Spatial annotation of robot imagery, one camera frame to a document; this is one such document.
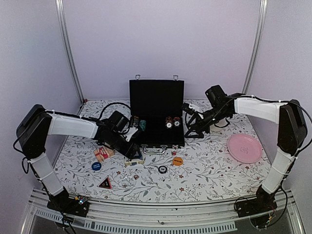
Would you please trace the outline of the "black poker case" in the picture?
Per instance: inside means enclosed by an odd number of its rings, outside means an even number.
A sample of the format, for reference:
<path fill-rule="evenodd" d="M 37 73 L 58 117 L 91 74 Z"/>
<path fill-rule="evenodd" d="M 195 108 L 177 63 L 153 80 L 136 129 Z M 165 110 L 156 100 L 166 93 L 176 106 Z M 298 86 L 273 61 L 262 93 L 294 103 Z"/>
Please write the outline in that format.
<path fill-rule="evenodd" d="M 167 149 L 185 146 L 183 113 L 184 81 L 179 79 L 129 80 L 131 116 L 146 120 L 146 131 L 140 130 L 135 138 L 141 149 Z M 165 119 L 180 117 L 181 125 L 166 128 Z"/>

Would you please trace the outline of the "blue card deck box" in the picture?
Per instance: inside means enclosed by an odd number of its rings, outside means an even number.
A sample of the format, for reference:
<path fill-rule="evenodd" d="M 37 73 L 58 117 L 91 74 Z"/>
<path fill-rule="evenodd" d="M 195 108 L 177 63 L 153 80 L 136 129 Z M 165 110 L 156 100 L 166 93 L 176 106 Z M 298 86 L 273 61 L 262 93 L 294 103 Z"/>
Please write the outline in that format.
<path fill-rule="evenodd" d="M 125 158 L 124 159 L 124 165 L 125 166 L 135 166 L 135 165 L 139 165 L 139 164 L 144 164 L 145 160 L 144 159 L 128 159 Z"/>

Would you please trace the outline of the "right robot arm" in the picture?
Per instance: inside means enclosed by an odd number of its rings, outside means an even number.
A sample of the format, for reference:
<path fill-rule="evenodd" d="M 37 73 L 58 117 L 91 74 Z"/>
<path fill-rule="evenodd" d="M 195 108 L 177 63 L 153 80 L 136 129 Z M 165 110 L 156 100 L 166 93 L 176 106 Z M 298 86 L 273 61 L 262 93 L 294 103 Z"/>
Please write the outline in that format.
<path fill-rule="evenodd" d="M 204 132 L 219 120 L 233 115 L 246 115 L 276 124 L 276 155 L 271 163 L 270 171 L 262 182 L 260 190 L 273 194 L 282 181 L 289 175 L 298 154 L 307 148 L 304 141 L 308 135 L 305 118 L 309 113 L 296 99 L 268 100 L 253 95 L 234 93 L 232 95 L 214 96 L 212 108 L 200 112 L 183 103 L 181 109 L 191 115 L 186 124 L 186 138 L 202 138 Z"/>

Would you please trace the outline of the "red card deck box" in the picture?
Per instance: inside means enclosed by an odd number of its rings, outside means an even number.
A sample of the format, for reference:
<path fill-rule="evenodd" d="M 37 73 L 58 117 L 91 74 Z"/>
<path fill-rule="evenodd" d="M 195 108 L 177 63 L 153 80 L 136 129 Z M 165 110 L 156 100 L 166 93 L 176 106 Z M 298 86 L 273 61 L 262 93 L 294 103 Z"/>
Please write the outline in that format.
<path fill-rule="evenodd" d="M 114 154 L 114 150 L 107 147 L 100 147 L 94 151 L 94 155 L 98 162 L 103 162 L 105 159 L 112 157 Z"/>

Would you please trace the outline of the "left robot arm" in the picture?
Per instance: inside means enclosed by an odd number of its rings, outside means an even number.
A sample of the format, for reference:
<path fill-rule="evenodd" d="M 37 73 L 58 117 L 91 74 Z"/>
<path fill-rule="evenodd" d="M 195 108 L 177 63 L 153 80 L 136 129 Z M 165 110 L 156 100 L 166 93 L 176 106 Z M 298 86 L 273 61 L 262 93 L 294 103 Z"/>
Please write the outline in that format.
<path fill-rule="evenodd" d="M 129 120 L 119 111 L 108 118 L 84 117 L 35 104 L 17 127 L 13 148 L 24 155 L 38 180 L 54 196 L 53 203 L 67 212 L 73 206 L 72 200 L 63 194 L 65 188 L 47 155 L 47 140 L 53 136 L 92 139 L 128 159 L 137 159 L 141 157 L 140 147 L 132 139 L 137 129 L 129 125 Z"/>

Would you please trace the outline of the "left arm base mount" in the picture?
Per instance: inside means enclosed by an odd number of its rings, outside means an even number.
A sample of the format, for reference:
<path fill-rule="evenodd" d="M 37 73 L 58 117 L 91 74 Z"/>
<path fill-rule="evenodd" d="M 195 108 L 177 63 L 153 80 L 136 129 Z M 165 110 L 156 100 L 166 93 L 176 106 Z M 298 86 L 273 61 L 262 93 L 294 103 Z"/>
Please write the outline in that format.
<path fill-rule="evenodd" d="M 70 198 L 66 191 L 49 197 L 47 208 L 58 211 L 61 214 L 76 215 L 86 217 L 89 211 L 90 203 L 80 196 Z"/>

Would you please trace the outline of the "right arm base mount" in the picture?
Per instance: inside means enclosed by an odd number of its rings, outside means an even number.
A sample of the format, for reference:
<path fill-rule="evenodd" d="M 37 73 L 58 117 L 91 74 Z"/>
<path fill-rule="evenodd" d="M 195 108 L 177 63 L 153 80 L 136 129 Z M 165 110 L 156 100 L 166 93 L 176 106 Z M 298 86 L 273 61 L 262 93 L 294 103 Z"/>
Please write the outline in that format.
<path fill-rule="evenodd" d="M 268 194 L 262 189 L 256 192 L 255 198 L 247 199 L 240 197 L 234 203 L 234 210 L 237 212 L 238 217 L 266 213 L 265 215 L 251 218 L 251 224 L 257 229 L 268 227 L 276 213 L 276 208 L 275 193 Z"/>

